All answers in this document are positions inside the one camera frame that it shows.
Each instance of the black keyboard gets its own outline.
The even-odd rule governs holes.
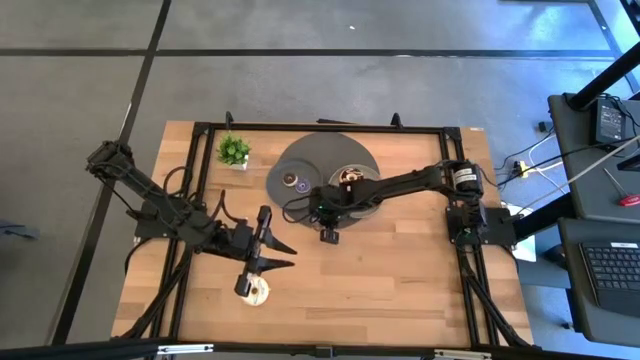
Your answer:
[[[580,244],[598,306],[640,317],[640,243]]]

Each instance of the gray floor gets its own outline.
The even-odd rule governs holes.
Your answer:
[[[617,1],[598,3],[621,47],[632,46],[637,36]],[[4,0],[0,47],[146,47],[159,8],[157,0]],[[402,6],[383,0],[174,1],[160,46],[607,48],[586,5],[497,0],[410,0]],[[101,140],[117,136],[140,64],[139,58],[0,58],[0,218],[37,226],[43,233],[38,241],[0,239],[0,348],[46,341],[98,189],[83,171],[84,158]],[[131,145],[137,164],[150,171],[167,120],[221,121],[229,110],[237,121],[324,117],[387,124],[399,112],[407,125],[484,127],[492,157],[501,162],[541,137],[534,124],[548,119],[548,95],[580,89],[608,64],[579,59],[158,58]],[[631,94],[624,81],[610,92]],[[557,152],[549,141],[534,158]],[[559,168],[548,174],[555,181],[564,177]],[[551,186],[533,175],[510,184],[503,198],[524,205]],[[124,207],[114,201],[71,341],[108,338],[133,227]],[[538,299],[551,296],[548,291],[525,288],[537,344],[639,356],[620,347],[584,346],[581,335],[553,326],[546,314],[562,312],[566,304],[553,293],[555,305],[540,310]]]

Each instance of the red screwdriver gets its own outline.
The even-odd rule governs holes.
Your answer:
[[[611,179],[611,182],[616,187],[616,190],[618,190],[618,192],[620,193],[620,196],[622,196],[622,198],[620,198],[620,201],[618,202],[618,205],[620,205],[620,206],[635,206],[635,205],[640,204],[640,195],[629,195],[629,193],[627,193],[624,190],[622,185],[620,185],[618,180],[616,180],[616,178],[614,178],[613,175],[611,175],[609,170],[607,170],[607,169],[603,169],[603,170],[607,174],[609,179]]]

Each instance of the wooden table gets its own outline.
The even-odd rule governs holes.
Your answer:
[[[193,122],[168,122],[153,171],[162,183],[184,165]],[[242,263],[209,255],[193,259],[179,339],[185,341],[451,346],[469,345],[455,248],[448,241],[446,198],[421,192],[385,201],[371,218],[340,231],[340,244],[319,241],[316,231],[288,224],[268,197],[271,167],[287,146],[305,132],[234,131],[251,144],[246,172],[230,170],[212,159],[205,200],[215,204],[227,190],[227,207],[255,225],[258,209],[274,210],[276,237],[298,251],[287,255],[265,249],[272,258],[296,266],[267,272],[271,287],[265,304],[247,306],[233,292]],[[215,134],[214,149],[223,136]],[[437,136],[423,134],[345,133],[376,159],[382,177],[421,169],[441,160]],[[463,128],[467,157],[495,181],[484,131]],[[200,163],[203,146],[196,164]],[[180,186],[174,176],[170,190]],[[499,206],[497,190],[485,185],[487,206]],[[118,307],[113,335],[128,330],[155,296],[168,241],[152,240],[133,256]],[[492,298],[521,337],[531,332],[513,259],[501,248],[484,247]],[[482,307],[476,299],[481,339],[487,341]],[[167,333],[170,309],[163,320]]]

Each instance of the small potted plant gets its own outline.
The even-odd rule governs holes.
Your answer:
[[[218,160],[234,170],[247,170],[249,162],[249,144],[240,137],[225,135],[218,148]]]

